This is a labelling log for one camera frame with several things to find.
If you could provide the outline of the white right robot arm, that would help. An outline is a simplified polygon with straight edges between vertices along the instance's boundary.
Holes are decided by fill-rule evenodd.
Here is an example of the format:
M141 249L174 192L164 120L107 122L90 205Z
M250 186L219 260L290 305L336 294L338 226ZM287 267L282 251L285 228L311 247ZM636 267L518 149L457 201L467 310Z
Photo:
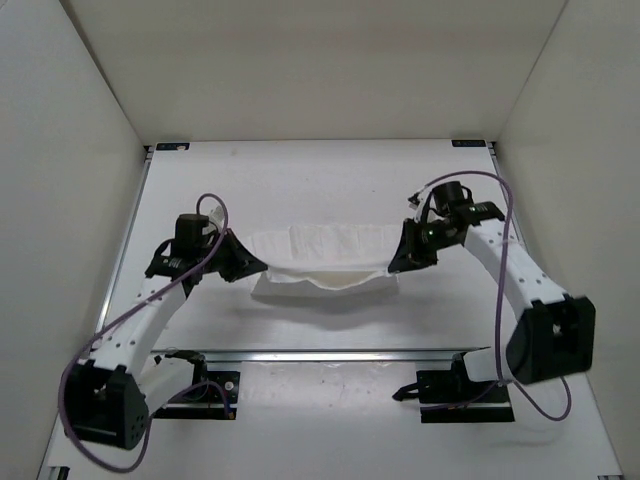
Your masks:
M462 355L448 376L449 391L471 400L485 382L524 385L584 373L593 363L596 310L554 282L504 231L505 216L492 202L456 204L436 220L407 219L388 271L399 274L436 265L439 251L461 245L496 281L499 299L516 318L507 342Z

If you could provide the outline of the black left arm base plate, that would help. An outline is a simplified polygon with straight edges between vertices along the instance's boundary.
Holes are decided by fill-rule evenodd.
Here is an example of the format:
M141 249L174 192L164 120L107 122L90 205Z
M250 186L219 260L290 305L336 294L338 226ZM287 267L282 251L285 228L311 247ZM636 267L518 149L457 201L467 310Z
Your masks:
M152 380L145 387L149 413L157 419L237 418L240 372L211 369L203 353L171 350L154 357Z

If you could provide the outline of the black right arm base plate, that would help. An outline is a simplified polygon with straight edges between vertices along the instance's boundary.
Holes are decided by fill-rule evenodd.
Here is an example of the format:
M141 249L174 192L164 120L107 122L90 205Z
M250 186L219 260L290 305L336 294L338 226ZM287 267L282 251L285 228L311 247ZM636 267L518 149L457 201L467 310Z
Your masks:
M417 400L422 424L513 423L515 415L506 386L496 381L473 382L455 354L448 369L416 371L416 380L400 387L396 402Z

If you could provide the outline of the white pleated skirt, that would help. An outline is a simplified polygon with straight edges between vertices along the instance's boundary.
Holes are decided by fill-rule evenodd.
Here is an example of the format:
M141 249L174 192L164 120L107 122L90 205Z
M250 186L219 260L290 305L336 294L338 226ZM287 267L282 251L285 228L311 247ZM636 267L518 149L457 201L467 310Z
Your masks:
M315 301L395 296L399 282L388 266L398 225L293 225L245 236L242 244L267 270L249 279L259 301Z

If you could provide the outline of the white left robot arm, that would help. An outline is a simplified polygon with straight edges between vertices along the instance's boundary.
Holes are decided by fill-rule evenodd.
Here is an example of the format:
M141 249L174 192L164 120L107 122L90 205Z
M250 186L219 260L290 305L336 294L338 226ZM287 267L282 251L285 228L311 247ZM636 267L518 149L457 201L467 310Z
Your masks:
M147 368L157 340L208 274L232 283L266 271L230 229L197 226L176 232L154 251L133 305L104 326L65 368L58 409L65 434L123 450L143 439L153 414L181 392L208 389L201 354L177 351Z

